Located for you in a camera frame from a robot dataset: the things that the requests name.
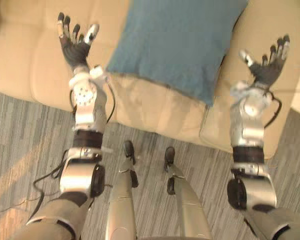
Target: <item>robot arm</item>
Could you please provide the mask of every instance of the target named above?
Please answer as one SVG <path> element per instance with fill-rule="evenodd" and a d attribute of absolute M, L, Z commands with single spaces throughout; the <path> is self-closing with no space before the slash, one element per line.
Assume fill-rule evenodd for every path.
<path fill-rule="evenodd" d="M 283 69 L 289 37 L 279 38 L 277 44 L 277 48 L 270 48 L 269 63 L 266 55 L 262 64 L 258 64 L 246 51 L 239 54 L 255 81 L 251 86 L 239 82 L 231 89 L 237 101 L 230 110 L 234 164 L 227 193 L 230 205 L 242 213 L 260 240 L 300 240 L 300 218 L 288 209 L 277 208 L 277 196 L 263 151 L 262 114 L 274 99 L 269 88 Z"/>
<path fill-rule="evenodd" d="M 107 76 L 100 66 L 90 70 L 86 60 L 99 25 L 91 25 L 87 34 L 77 39 L 80 26 L 75 25 L 70 34 L 69 24 L 70 17 L 60 13 L 58 35 L 64 58 L 73 70 L 69 87 L 76 106 L 73 144 L 60 177 L 62 194 L 40 208 L 15 240 L 79 240 L 94 198 L 104 191 L 105 168 L 100 162 L 107 95 L 102 84 Z"/>

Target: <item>couch cushion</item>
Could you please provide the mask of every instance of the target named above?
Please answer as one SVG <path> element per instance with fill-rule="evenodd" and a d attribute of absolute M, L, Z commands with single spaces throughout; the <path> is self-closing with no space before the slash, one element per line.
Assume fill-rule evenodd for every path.
<path fill-rule="evenodd" d="M 135 0 L 107 70 L 213 104 L 218 68 L 246 0 Z"/>
<path fill-rule="evenodd" d="M 30 73 L 41 31 L 20 23 L 0 24 L 0 92 L 33 101 Z"/>

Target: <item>robotic finger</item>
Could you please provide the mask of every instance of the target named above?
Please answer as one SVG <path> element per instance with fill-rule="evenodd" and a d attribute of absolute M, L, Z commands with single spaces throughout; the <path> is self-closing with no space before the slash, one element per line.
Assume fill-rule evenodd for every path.
<path fill-rule="evenodd" d="M 99 24 L 94 23 L 90 26 L 88 32 L 86 33 L 83 41 L 88 44 L 89 46 L 91 46 L 92 42 L 94 41 L 94 39 L 96 38 L 97 34 L 99 32 Z"/>

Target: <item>white fingertip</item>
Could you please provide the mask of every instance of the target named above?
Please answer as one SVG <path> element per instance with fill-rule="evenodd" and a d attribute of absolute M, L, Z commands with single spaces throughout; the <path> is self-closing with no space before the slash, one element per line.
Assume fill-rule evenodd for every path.
<path fill-rule="evenodd" d="M 64 23 L 60 20 L 57 22 L 57 31 L 59 38 L 63 37 L 64 35 Z"/>
<path fill-rule="evenodd" d="M 249 53 L 243 49 L 239 51 L 239 57 L 248 65 L 249 68 L 255 62 L 254 59 L 249 55 Z"/>
<path fill-rule="evenodd" d="M 91 27 L 89 28 L 88 32 L 84 36 L 83 41 L 86 44 L 91 45 L 92 42 L 94 41 L 94 39 L 96 38 L 98 32 L 99 32 L 99 24 L 96 24 L 96 23 L 92 24 Z"/>

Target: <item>wire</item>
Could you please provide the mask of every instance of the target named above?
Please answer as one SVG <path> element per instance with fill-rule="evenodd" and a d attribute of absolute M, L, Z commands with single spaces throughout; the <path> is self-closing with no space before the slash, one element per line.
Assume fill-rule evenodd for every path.
<path fill-rule="evenodd" d="M 56 195 L 57 193 L 59 193 L 59 191 L 56 191 L 56 192 L 50 193 L 50 194 L 46 194 L 46 196 L 53 196 L 53 195 Z M 12 206 L 9 206 L 9 207 L 7 207 L 7 208 L 5 208 L 5 209 L 0 210 L 0 214 L 4 213 L 5 211 L 8 211 L 9 209 L 13 209 L 13 208 L 16 208 L 16 207 L 18 207 L 18 206 L 21 206 L 22 204 L 36 201 L 36 200 L 38 200 L 39 198 L 40 198 L 40 196 L 38 196 L 38 197 L 36 197 L 36 198 L 34 198 L 34 199 L 25 199 L 25 200 L 23 200 L 22 202 L 20 202 L 20 203 L 18 203 L 18 204 L 16 204 L 16 205 L 12 205 Z"/>
<path fill-rule="evenodd" d="M 109 188 L 113 188 L 114 187 L 112 184 L 108 184 L 108 183 L 106 183 L 104 186 L 105 187 L 109 187 Z"/>
<path fill-rule="evenodd" d="M 269 91 L 269 93 L 271 94 L 272 96 L 272 100 L 276 101 L 278 103 L 278 108 L 277 110 L 274 112 L 273 114 L 273 117 L 266 123 L 266 125 L 264 126 L 264 128 L 266 129 L 267 127 L 269 127 L 275 120 L 276 118 L 278 117 L 280 111 L 281 111 L 281 108 L 282 108 L 282 102 L 280 101 L 280 99 L 276 98 L 275 95 Z"/>
<path fill-rule="evenodd" d="M 106 123 L 109 123 L 109 121 L 110 121 L 110 119 L 111 119 L 111 117 L 112 117 L 112 115 L 114 114 L 115 109 L 116 109 L 116 97 L 115 97 L 114 90 L 112 89 L 112 87 L 110 86 L 110 84 L 109 84 L 108 81 L 106 81 L 106 84 L 108 85 L 108 87 L 109 87 L 109 89 L 110 89 L 110 92 L 111 92 L 111 94 L 112 94 L 112 98 L 113 98 L 113 107 L 112 107 L 112 110 L 111 110 L 111 113 L 110 113 L 108 119 L 106 120 Z"/>
<path fill-rule="evenodd" d="M 43 180 L 43 179 L 46 179 L 46 178 L 49 177 L 49 176 L 51 176 L 51 177 L 54 178 L 54 179 L 56 179 L 57 177 L 60 176 L 60 174 L 61 174 L 60 169 L 62 169 L 62 168 L 64 167 L 65 162 L 66 162 L 66 161 L 64 160 L 64 158 L 65 158 L 65 155 L 66 155 L 67 151 L 68 151 L 68 150 L 65 150 L 65 151 L 63 152 L 63 154 L 62 154 L 62 161 L 61 161 L 61 163 L 60 163 L 55 169 L 53 169 L 53 170 L 52 170 L 51 172 L 49 172 L 48 174 L 46 174 L 46 175 L 44 175 L 44 176 L 42 176 L 42 177 L 40 177 L 40 178 L 38 178 L 38 179 L 36 179 L 36 180 L 33 181 L 32 186 L 34 187 L 34 189 L 35 189 L 37 192 L 40 193 L 40 196 L 39 196 L 39 201 L 38 201 L 38 203 L 36 204 L 35 209 L 33 210 L 32 214 L 31 214 L 30 217 L 29 217 L 29 219 L 31 219 L 31 218 L 38 212 L 38 210 L 39 210 L 39 208 L 41 207 L 41 204 L 42 204 L 42 202 L 44 201 L 44 198 L 45 198 L 45 192 L 43 191 L 42 188 L 39 188 L 39 187 L 37 186 L 37 183 L 40 182 L 40 181 Z"/>
<path fill-rule="evenodd" d="M 71 89 L 70 93 L 69 93 L 69 99 L 70 99 L 70 104 L 71 104 L 71 108 L 72 108 L 72 115 L 75 115 L 76 111 L 77 111 L 77 105 L 74 105 L 74 103 L 72 102 L 72 93 L 73 92 L 74 91 Z"/>

